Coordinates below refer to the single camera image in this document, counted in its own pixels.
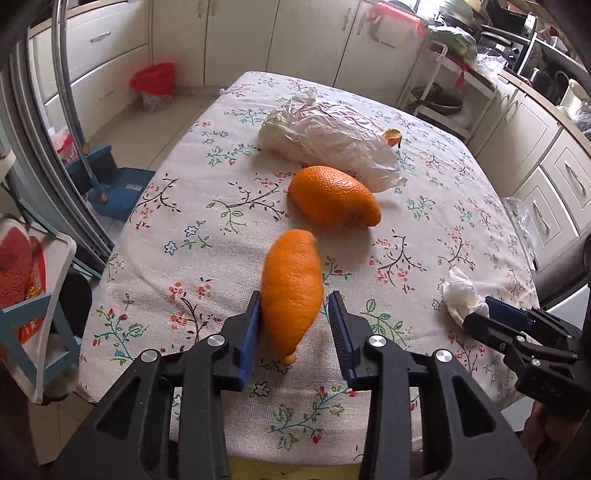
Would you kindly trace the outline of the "blue folding chair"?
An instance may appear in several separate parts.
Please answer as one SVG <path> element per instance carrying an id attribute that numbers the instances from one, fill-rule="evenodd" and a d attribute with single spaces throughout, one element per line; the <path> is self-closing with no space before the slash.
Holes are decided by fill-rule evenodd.
<path id="1" fill-rule="evenodd" d="M 33 241 L 33 255 L 43 257 L 45 288 L 1 310 L 1 346 L 13 379 L 31 402 L 41 404 L 50 383 L 78 367 L 81 340 L 73 334 L 59 301 L 76 243 L 15 194 L 11 198 L 21 217 L 6 220 L 10 226 L 22 226 Z"/>

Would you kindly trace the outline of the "blue broom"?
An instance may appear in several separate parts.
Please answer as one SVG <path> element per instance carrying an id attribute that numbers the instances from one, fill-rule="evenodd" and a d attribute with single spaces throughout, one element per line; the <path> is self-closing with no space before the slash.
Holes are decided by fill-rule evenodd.
<path id="1" fill-rule="evenodd" d="M 78 158 L 88 176 L 91 190 L 98 195 L 98 198 L 102 203 L 106 203 L 108 201 L 106 190 L 92 169 L 90 161 L 101 161 L 101 166 L 103 167 L 101 170 L 102 174 L 107 172 L 107 166 L 110 166 L 113 169 L 116 169 L 116 166 L 114 164 L 111 148 L 108 145 L 96 147 L 94 149 L 89 147 L 75 108 L 67 61 L 67 1 L 56 0 L 53 3 L 51 20 L 53 71 L 65 123 L 72 136 Z"/>

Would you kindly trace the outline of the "white plastic bag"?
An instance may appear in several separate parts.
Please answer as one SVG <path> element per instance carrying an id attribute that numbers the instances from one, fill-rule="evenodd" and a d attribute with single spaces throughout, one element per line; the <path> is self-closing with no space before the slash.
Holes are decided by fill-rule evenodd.
<path id="1" fill-rule="evenodd" d="M 402 144 L 391 148 L 384 131 L 352 106 L 322 100 L 311 87 L 266 116 L 259 146 L 294 163 L 341 170 L 380 193 L 407 183 L 400 164 Z"/>

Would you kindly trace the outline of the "orange peel on table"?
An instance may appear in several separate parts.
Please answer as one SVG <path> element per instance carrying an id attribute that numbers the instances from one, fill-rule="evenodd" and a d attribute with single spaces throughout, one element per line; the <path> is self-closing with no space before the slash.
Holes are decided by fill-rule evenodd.
<path id="1" fill-rule="evenodd" d="M 329 166 L 302 169 L 291 179 L 287 195 L 318 225 L 375 227 L 382 220 L 374 194 L 351 175 Z"/>

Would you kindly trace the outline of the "red cloth on cabinet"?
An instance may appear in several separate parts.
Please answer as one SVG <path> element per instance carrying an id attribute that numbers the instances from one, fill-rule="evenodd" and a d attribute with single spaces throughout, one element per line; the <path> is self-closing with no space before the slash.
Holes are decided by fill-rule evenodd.
<path id="1" fill-rule="evenodd" d="M 377 2 L 372 9 L 370 9 L 369 21 L 377 23 L 383 17 L 406 21 L 409 24 L 413 24 L 418 33 L 422 35 L 426 33 L 425 24 L 416 13 L 410 13 L 402 7 L 388 2 Z"/>

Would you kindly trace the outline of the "red white cushion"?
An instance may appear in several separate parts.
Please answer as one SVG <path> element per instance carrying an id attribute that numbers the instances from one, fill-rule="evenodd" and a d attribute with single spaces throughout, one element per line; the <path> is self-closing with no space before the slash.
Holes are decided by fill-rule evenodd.
<path id="1" fill-rule="evenodd" d="M 33 241 L 22 226 L 10 226 L 9 216 L 1 218 L 1 310 L 42 292 L 43 257 L 33 255 Z M 1 346 L 1 361 L 6 365 L 6 351 Z"/>

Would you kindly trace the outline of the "large orange peel piece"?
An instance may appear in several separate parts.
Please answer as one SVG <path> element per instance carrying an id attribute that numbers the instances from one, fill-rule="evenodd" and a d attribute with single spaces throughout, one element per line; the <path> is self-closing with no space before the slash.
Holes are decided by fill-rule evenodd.
<path id="1" fill-rule="evenodd" d="M 288 230 L 266 254 L 260 281 L 263 333 L 283 364 L 297 359 L 297 345 L 315 322 L 324 299 L 322 265 L 315 236 Z"/>

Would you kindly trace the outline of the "small orange peel scrap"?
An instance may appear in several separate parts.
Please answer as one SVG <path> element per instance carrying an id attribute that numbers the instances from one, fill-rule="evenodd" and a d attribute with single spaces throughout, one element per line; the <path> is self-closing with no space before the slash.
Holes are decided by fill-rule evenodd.
<path id="1" fill-rule="evenodd" d="M 391 148 L 394 148 L 394 146 L 401 147 L 403 135 L 397 129 L 388 129 L 384 131 L 383 138 Z"/>

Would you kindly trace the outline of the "dark wok pan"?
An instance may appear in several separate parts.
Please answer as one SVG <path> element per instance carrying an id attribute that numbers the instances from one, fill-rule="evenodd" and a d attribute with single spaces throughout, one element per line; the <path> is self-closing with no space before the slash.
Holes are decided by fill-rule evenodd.
<path id="1" fill-rule="evenodd" d="M 438 84 L 433 84 L 429 91 L 425 87 L 417 87 L 412 91 L 414 99 L 408 109 L 416 110 L 420 106 L 426 106 L 435 112 L 452 116 L 462 111 L 463 101 L 443 90 Z"/>

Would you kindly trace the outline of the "white kettle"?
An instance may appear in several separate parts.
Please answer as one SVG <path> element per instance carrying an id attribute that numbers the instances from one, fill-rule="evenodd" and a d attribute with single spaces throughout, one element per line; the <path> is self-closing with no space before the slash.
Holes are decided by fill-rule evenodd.
<path id="1" fill-rule="evenodd" d="M 574 78 L 571 78 L 557 108 L 571 120 L 574 120 L 578 110 L 584 103 L 589 102 L 590 96 L 586 90 Z"/>

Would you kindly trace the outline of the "white kitchen cart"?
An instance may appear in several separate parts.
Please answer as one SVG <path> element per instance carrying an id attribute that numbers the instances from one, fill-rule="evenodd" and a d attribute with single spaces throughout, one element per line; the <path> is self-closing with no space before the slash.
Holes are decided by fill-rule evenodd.
<path id="1" fill-rule="evenodd" d="M 426 106 L 409 110 L 414 99 L 412 91 L 417 87 L 425 87 L 429 91 L 433 84 L 460 98 L 463 101 L 462 111 L 444 116 Z M 497 97 L 498 89 L 494 83 L 450 57 L 445 44 L 429 41 L 416 59 L 397 107 L 467 142 L 474 136 Z"/>

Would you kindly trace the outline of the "red-lined trash bin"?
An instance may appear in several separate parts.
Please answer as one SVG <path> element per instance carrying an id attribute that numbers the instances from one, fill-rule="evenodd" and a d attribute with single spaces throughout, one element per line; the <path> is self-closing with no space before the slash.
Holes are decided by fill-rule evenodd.
<path id="1" fill-rule="evenodd" d="M 156 112 L 170 100 L 176 85 L 176 69 L 173 63 L 163 62 L 136 72 L 130 87 L 141 97 L 145 110 Z"/>

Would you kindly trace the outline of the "floral tablecloth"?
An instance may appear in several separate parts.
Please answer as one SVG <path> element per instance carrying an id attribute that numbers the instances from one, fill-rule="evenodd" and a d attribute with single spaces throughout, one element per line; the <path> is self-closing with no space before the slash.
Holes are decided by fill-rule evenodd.
<path id="1" fill-rule="evenodd" d="M 155 173 L 122 230 L 94 294 L 79 387 L 99 401 L 145 349 L 183 351 L 221 330 L 259 289 L 266 252 L 308 228 L 287 197 L 297 165 L 259 149 L 266 116 L 311 88 L 301 79 L 242 75 L 193 124 Z M 448 349 L 499 406 L 518 399 L 496 352 L 465 336 L 441 289 L 460 268 L 478 292 L 538 302 L 526 256 L 501 200 L 466 145 L 395 108 L 325 86 L 318 100 L 403 136 L 407 182 L 380 193 L 370 229 L 315 229 L 325 292 L 372 330 L 423 354 Z M 328 315 L 318 314 L 287 366 L 260 349 L 245 390 L 224 396 L 232 455 L 298 465 L 359 461 L 370 396 L 342 380 Z"/>

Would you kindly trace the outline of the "clear plastic bag on drawer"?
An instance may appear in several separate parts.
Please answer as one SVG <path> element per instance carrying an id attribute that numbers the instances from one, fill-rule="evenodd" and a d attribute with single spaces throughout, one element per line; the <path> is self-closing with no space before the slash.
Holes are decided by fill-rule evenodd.
<path id="1" fill-rule="evenodd" d="M 528 265 L 533 272 L 536 272 L 539 268 L 536 253 L 539 236 L 526 204 L 523 200 L 514 197 L 504 197 L 502 203 L 520 240 Z"/>

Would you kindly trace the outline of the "white tissue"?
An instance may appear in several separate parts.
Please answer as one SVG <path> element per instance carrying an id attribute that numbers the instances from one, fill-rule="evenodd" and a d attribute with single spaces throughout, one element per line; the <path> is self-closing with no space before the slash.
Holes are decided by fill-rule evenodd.
<path id="1" fill-rule="evenodd" d="M 449 270 L 448 279 L 442 286 L 443 302 L 454 322 L 463 327 L 467 316 L 477 313 L 489 316 L 489 306 L 478 293 L 472 280 L 457 266 Z"/>

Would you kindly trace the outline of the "blue dustpan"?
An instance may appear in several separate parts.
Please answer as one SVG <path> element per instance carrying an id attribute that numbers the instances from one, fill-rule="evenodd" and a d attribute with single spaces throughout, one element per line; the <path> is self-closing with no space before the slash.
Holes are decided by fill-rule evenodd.
<path id="1" fill-rule="evenodd" d="M 100 216 L 125 222 L 153 175 L 150 170 L 119 168 L 113 180 L 100 183 L 107 200 L 103 201 L 97 190 L 91 190 L 88 201 Z"/>

